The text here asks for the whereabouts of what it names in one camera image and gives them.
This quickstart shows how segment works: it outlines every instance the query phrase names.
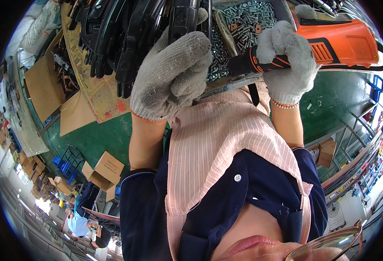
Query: gray knit glove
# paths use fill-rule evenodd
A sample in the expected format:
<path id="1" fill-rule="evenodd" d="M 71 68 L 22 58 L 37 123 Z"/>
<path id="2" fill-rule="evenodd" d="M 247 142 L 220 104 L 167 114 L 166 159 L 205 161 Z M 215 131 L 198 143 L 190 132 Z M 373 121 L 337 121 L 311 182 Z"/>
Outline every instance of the gray knit glove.
<path id="1" fill-rule="evenodd" d="M 198 23 L 206 19 L 200 8 Z M 211 44 L 204 33 L 188 33 L 169 45 L 167 27 L 139 68 L 130 96 L 132 112 L 160 122 L 190 106 L 206 88 L 211 63 Z"/>
<path id="2" fill-rule="evenodd" d="M 297 18 L 316 19 L 314 9 L 297 5 Z M 287 21 L 279 21 L 272 29 L 264 30 L 258 37 L 257 59 L 269 64 L 276 55 L 288 55 L 289 69 L 278 69 L 263 74 L 270 97 L 281 104 L 296 104 L 305 92 L 313 88 L 317 65 L 309 42 L 294 33 Z"/>

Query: green floor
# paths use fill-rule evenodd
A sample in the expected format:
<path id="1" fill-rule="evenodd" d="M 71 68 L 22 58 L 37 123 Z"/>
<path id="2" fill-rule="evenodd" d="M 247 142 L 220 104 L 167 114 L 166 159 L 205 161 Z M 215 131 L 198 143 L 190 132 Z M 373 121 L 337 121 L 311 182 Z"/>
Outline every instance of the green floor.
<path id="1" fill-rule="evenodd" d="M 319 138 L 341 124 L 351 122 L 349 111 L 360 113 L 370 100 L 364 92 L 366 74 L 354 72 L 320 72 L 314 81 L 314 89 L 306 93 L 300 109 L 304 126 L 305 143 Z M 91 166 L 95 166 L 105 150 L 125 164 L 124 172 L 130 169 L 128 146 L 132 131 L 130 113 L 104 123 L 90 123 L 63 137 L 59 137 L 59 120 L 44 134 L 51 149 L 42 157 L 50 169 L 52 159 L 62 154 L 69 144 L 77 147 Z"/>

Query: pile of bolts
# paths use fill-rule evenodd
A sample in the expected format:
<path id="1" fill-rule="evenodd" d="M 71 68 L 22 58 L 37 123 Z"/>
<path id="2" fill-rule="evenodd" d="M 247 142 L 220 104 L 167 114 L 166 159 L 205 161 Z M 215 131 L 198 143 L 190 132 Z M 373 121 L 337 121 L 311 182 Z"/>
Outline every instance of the pile of bolts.
<path id="1" fill-rule="evenodd" d="M 277 22 L 270 3 L 257 1 L 221 10 L 241 53 L 257 44 L 258 34 Z"/>
<path id="2" fill-rule="evenodd" d="M 241 54 L 257 44 L 258 34 L 262 30 L 272 28 L 278 21 L 270 3 L 254 1 L 220 11 Z M 227 71 L 216 73 L 225 69 L 229 61 L 228 50 L 216 23 L 212 28 L 212 52 L 213 63 L 209 68 L 206 81 L 214 81 L 229 74 Z"/>
<path id="3" fill-rule="evenodd" d="M 220 34 L 219 27 L 216 23 L 213 23 L 212 25 L 212 57 L 213 62 L 210 65 L 206 81 L 214 81 L 229 74 L 227 71 L 216 73 L 226 69 L 226 65 L 229 61 L 228 50 L 223 43 L 222 35 Z"/>

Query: woman's lips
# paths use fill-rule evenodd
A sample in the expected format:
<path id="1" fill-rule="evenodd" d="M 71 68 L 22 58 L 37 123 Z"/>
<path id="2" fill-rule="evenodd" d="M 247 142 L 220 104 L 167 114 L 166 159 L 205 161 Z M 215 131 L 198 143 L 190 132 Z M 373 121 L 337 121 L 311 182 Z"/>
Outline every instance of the woman's lips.
<path id="1" fill-rule="evenodd" d="M 253 246 L 256 246 L 259 243 L 266 243 L 266 244 L 277 244 L 278 241 L 272 240 L 271 238 L 268 238 L 266 236 L 251 236 L 248 238 L 243 239 L 239 244 L 234 247 L 231 252 L 229 253 L 229 256 L 233 256 L 234 254 L 241 252 L 245 249 L 251 248 Z"/>

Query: eyeglass frame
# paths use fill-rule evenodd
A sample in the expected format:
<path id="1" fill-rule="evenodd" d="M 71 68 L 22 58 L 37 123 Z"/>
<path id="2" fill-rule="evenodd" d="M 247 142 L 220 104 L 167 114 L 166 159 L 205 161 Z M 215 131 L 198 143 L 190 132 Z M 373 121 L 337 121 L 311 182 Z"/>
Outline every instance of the eyeglass frame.
<path id="1" fill-rule="evenodd" d="M 340 236 L 340 234 L 344 234 L 346 232 L 350 232 L 350 231 L 353 231 L 355 233 L 358 232 L 358 229 L 360 230 L 358 235 L 355 237 L 355 239 L 344 249 L 342 250 L 335 258 L 333 258 L 332 260 L 330 261 L 336 261 L 338 258 L 340 258 L 343 254 L 346 253 L 346 251 L 348 251 L 349 248 L 352 247 L 352 245 L 356 242 L 356 240 L 358 238 L 360 238 L 360 243 L 359 243 L 359 250 L 358 252 L 361 253 L 361 249 L 363 247 L 363 226 L 362 226 L 362 223 L 361 223 L 361 219 L 358 220 L 357 222 L 355 222 L 354 226 L 352 227 L 348 227 L 348 228 L 342 228 L 340 230 L 337 230 L 337 231 L 334 231 L 334 232 L 331 232 L 329 234 L 326 234 L 326 235 L 323 235 L 321 237 L 318 237 L 306 244 L 304 244 L 303 246 L 299 247 L 299 248 L 296 248 L 294 249 L 292 252 L 290 252 L 286 259 L 284 261 L 290 261 L 290 258 L 292 257 L 292 255 L 294 255 L 295 253 L 298 253 L 299 251 L 303 251 L 305 248 L 311 248 L 312 245 L 315 245 L 315 243 L 322 243 L 321 241 L 324 239 L 324 238 L 333 238 L 333 237 L 337 237 L 337 236 Z"/>

